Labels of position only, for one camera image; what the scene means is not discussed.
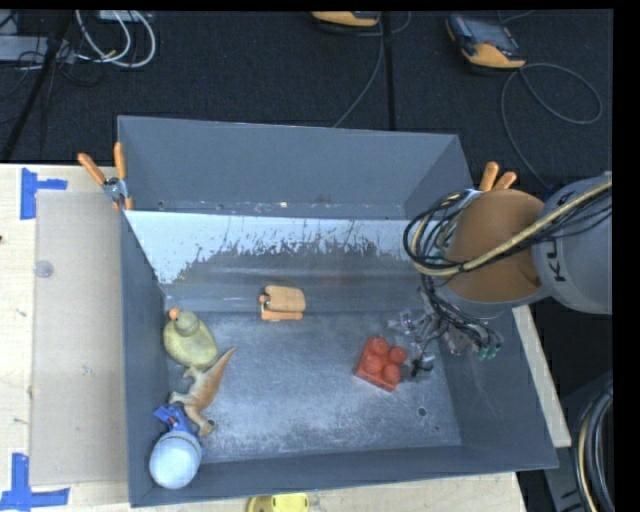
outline wooden table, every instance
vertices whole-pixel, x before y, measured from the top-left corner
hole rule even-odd
[[[34,254],[36,219],[20,220],[20,171],[24,165],[0,165],[0,490],[11,482],[11,454],[29,454],[30,384],[34,333]],[[39,179],[61,178],[68,191],[96,191],[99,187],[80,166],[28,165]],[[107,176],[115,170],[104,168]],[[514,310],[525,352],[549,430],[557,448],[570,446],[570,435],[546,365],[528,307]],[[130,510],[126,482],[66,482],[69,504],[56,510],[110,512]],[[34,491],[57,489],[34,487]],[[312,511],[525,511],[514,473],[455,477],[410,483],[309,492]],[[244,511],[248,500],[230,499],[153,511]]]

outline cable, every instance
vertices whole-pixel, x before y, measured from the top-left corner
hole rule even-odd
[[[533,87],[531,86],[531,84],[529,83],[524,70],[525,69],[531,69],[531,68],[541,68],[541,67],[546,67],[546,68],[552,68],[552,69],[557,69],[560,71],[563,71],[565,73],[570,74],[571,76],[577,78],[578,80],[580,80],[583,84],[585,84],[590,90],[591,92],[594,94],[594,96],[596,97],[596,100],[598,101],[598,113],[591,119],[587,119],[587,120],[579,120],[579,119],[572,119],[569,117],[566,117],[562,114],[560,114],[559,112],[557,112],[556,110],[552,109],[551,107],[549,107],[541,98],[540,96],[535,92],[535,90],[533,89]],[[504,125],[504,129],[507,132],[507,137],[509,138],[509,142],[511,143],[511,145],[513,146],[513,149],[516,151],[516,153],[518,154],[518,156],[520,157],[520,159],[523,161],[523,163],[526,165],[527,169],[529,169],[529,171],[531,172],[531,174],[540,182],[540,184],[542,186],[544,186],[545,189],[550,189],[550,185],[545,182],[542,177],[536,172],[536,170],[533,168],[533,166],[529,163],[529,161],[524,157],[524,155],[522,154],[522,151],[520,150],[520,148],[517,146],[517,144],[515,143],[513,134],[511,133],[511,129],[509,128],[509,125],[507,124],[507,116],[506,116],[506,107],[505,107],[505,98],[506,98],[506,93],[507,93],[507,87],[509,86],[509,84],[511,83],[511,81],[516,77],[516,76],[520,76],[522,78],[522,80],[524,81],[524,84],[527,86],[527,89],[529,90],[529,92],[533,95],[533,97],[538,101],[538,103],[540,103],[548,112],[550,112],[552,115],[562,119],[563,121],[566,121],[568,123],[572,123],[572,124],[579,124],[579,125],[587,125],[587,124],[593,124],[595,123],[598,119],[600,119],[600,117],[602,116],[602,112],[603,112],[603,106],[602,106],[602,100],[600,99],[600,96],[598,95],[597,91],[594,89],[594,87],[589,84],[583,77],[581,77],[580,75],[578,75],[577,73],[571,71],[570,69],[564,68],[562,66],[557,66],[555,64],[547,64],[547,63],[540,63],[540,64],[526,64],[524,66],[522,66],[521,68],[518,68],[517,71],[514,71],[511,75],[509,75],[509,77],[507,78],[507,80],[504,83],[504,86],[502,87],[502,94],[500,97],[500,112],[502,115],[502,123]]]
[[[54,33],[47,39],[47,53],[45,55],[44,62],[42,63],[42,69],[38,73],[36,83],[33,85],[29,93],[27,103],[23,107],[20,117],[14,124],[13,129],[9,134],[8,140],[3,145],[2,154],[0,155],[0,162],[8,162],[10,160],[15,146],[20,139],[20,135],[22,134],[24,125],[29,118],[29,114],[31,113],[36,98],[40,94],[40,90],[42,88],[42,85],[44,84],[44,80],[47,74],[49,73],[49,69],[52,65],[54,65],[56,55],[58,54],[58,51],[60,49],[62,41],[64,40],[64,36],[69,29],[70,24],[71,15],[61,16],[61,19],[59,20]]]
[[[507,18],[506,20],[502,19],[502,14],[500,13],[500,11],[496,11],[496,14],[498,15],[498,20],[500,21],[501,25],[507,25],[508,23],[511,23],[513,20],[517,20],[520,18],[524,18],[525,16],[529,16],[530,14],[536,12],[535,9],[530,9],[527,12],[523,12],[522,14],[515,14],[513,16],[511,16],[510,18]]]
[[[362,89],[362,92],[358,95],[358,97],[351,104],[351,106],[347,109],[347,111],[344,114],[342,114],[342,117],[340,117],[340,119],[338,119],[333,124],[332,128],[337,128],[338,126],[340,126],[340,124],[342,124],[342,122],[347,117],[349,117],[349,114],[351,114],[353,109],[356,108],[358,103],[360,103],[360,100],[362,100],[364,95],[367,93],[367,91],[371,87],[371,84],[373,83],[374,79],[376,78],[376,76],[378,74],[378,70],[380,69],[380,65],[382,64],[382,60],[384,58],[384,39],[381,37],[382,36],[382,27],[379,24],[378,24],[378,26],[379,26],[379,29],[380,29],[380,33],[379,33],[379,36],[380,36],[380,51],[378,52],[378,60],[376,61],[376,65],[373,68],[373,71],[371,72],[371,77],[369,77],[369,81],[367,82],[367,85],[364,86],[364,89]]]
[[[411,19],[412,19],[412,12],[411,11],[407,11],[407,19],[405,20],[405,22],[398,28],[394,29],[391,31],[391,35],[395,36],[397,34],[399,34],[400,32],[404,31],[409,24],[411,23]],[[367,81],[367,84],[364,86],[364,89],[362,90],[362,92],[358,95],[358,97],[355,99],[355,101],[351,104],[351,106],[347,109],[347,111],[340,117],[340,119],[338,119],[332,126],[332,128],[337,128],[338,126],[340,126],[344,120],[349,117],[349,115],[351,114],[351,112],[353,111],[354,108],[356,108],[356,106],[360,103],[360,101],[362,100],[362,98],[364,97],[364,95],[369,91],[369,89],[371,88],[371,85],[373,84],[373,81],[375,79],[375,77],[378,74],[378,71],[382,65],[382,61],[384,59],[384,38],[383,38],[383,29],[381,26],[381,21],[380,21],[380,16],[378,16],[376,18],[376,24],[375,26],[377,27],[377,31],[354,31],[352,29],[346,29],[346,28],[341,28],[337,25],[333,25],[331,23],[317,23],[317,26],[326,31],[326,32],[330,32],[332,34],[338,34],[338,35],[342,35],[342,36],[352,36],[352,37],[379,37],[380,38],[380,51],[378,52],[378,60],[376,61],[375,67],[373,68],[373,71],[371,72],[371,76],[369,77],[369,80]]]
[[[131,50],[132,41],[131,41],[131,33],[129,32],[129,29],[127,28],[126,24],[122,20],[122,17],[115,10],[113,11],[114,17],[116,18],[116,21],[122,28],[122,31],[126,39],[124,49],[119,53],[115,53],[115,50],[112,50],[109,53],[103,52],[100,49],[100,47],[94,42],[93,38],[89,34],[89,31],[87,30],[87,27],[82,19],[82,15],[80,14],[80,10],[77,9],[75,11],[75,18],[82,32],[82,36],[87,41],[87,43],[89,43],[89,46],[91,46],[91,48],[99,56],[99,58],[96,59],[93,57],[89,57],[88,55],[82,55],[80,53],[77,54],[77,57],[82,60],[94,62],[96,64],[113,64],[114,66],[119,66],[119,67],[129,68],[129,69],[140,68],[142,66],[146,66],[149,62],[151,62],[151,60],[155,57],[155,54],[156,54],[156,36],[153,31],[153,28],[139,11],[129,11],[129,13],[130,13],[129,15],[131,19],[137,18],[140,21],[140,23],[142,23],[146,33],[149,35],[149,40],[151,42],[151,49],[149,50],[149,54],[144,59],[138,62],[133,62],[133,61],[121,62]]]
[[[405,251],[413,260],[414,267],[421,272],[422,274],[426,274],[429,276],[437,276],[437,277],[446,277],[453,276],[460,272],[469,272],[475,268],[478,268],[484,264],[489,264],[495,260],[496,257],[502,255],[506,251],[512,249],[519,243],[524,240],[531,238],[534,234],[542,231],[544,228],[549,227],[552,223],[556,223],[554,229],[557,229],[557,224],[559,223],[560,217],[565,215],[568,212],[571,212],[573,209],[586,204],[589,201],[595,200],[599,194],[603,192],[606,193],[609,189],[612,188],[612,180],[608,179],[607,181],[600,183],[591,187],[590,189],[577,194],[571,200],[562,204],[558,208],[552,210],[551,212],[544,215],[542,218],[538,219],[529,227],[523,229],[520,233],[516,234],[509,240],[503,242],[498,245],[496,248],[486,252],[485,254],[462,262],[462,263],[453,263],[453,264],[429,264],[425,258],[420,258],[417,254],[416,247],[418,240],[422,237],[424,230],[427,226],[429,220],[432,219],[434,213],[443,209],[442,204],[446,204],[450,201],[455,201],[459,203],[460,201],[467,199],[469,197],[468,193],[456,193],[448,196],[443,200],[443,202],[436,205],[436,207],[428,210],[427,212],[418,215],[416,218],[411,221],[411,223],[407,226],[403,236],[403,243],[405,247]],[[409,232],[415,226],[418,225],[416,231],[411,239],[411,243],[409,243]]]
[[[583,502],[592,512],[599,510],[594,498],[605,512],[615,511],[602,467],[602,425],[611,407],[613,381],[610,381],[600,395],[585,408],[579,422],[578,446],[574,449],[574,470],[578,490]]]

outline cable bundle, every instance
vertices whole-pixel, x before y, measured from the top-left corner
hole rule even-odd
[[[461,331],[473,342],[478,357],[493,357],[501,346],[501,336],[489,328],[487,322],[446,301],[437,288],[446,285],[459,273],[490,265],[535,244],[579,235],[592,229],[611,216],[610,202],[593,209],[594,205],[611,197],[611,187],[612,181],[608,179],[576,194],[498,247],[463,262],[448,260],[447,248],[465,208],[483,192],[468,189],[448,194],[429,210],[416,216],[403,233],[403,245],[421,274],[424,293],[436,314],[447,326]]]

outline white ball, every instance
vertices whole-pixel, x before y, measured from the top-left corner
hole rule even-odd
[[[166,489],[185,487],[198,472],[202,447],[187,432],[175,430],[163,435],[151,452],[149,471],[155,482]]]

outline yellow object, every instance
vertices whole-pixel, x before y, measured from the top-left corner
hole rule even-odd
[[[373,27],[378,23],[377,16],[358,17],[353,11],[311,11],[311,15],[320,21],[352,27]]]
[[[164,347],[178,363],[205,370],[218,357],[218,345],[209,328],[191,311],[171,310],[162,333]]]
[[[309,498],[306,493],[256,496],[249,501],[247,512],[307,512]]]

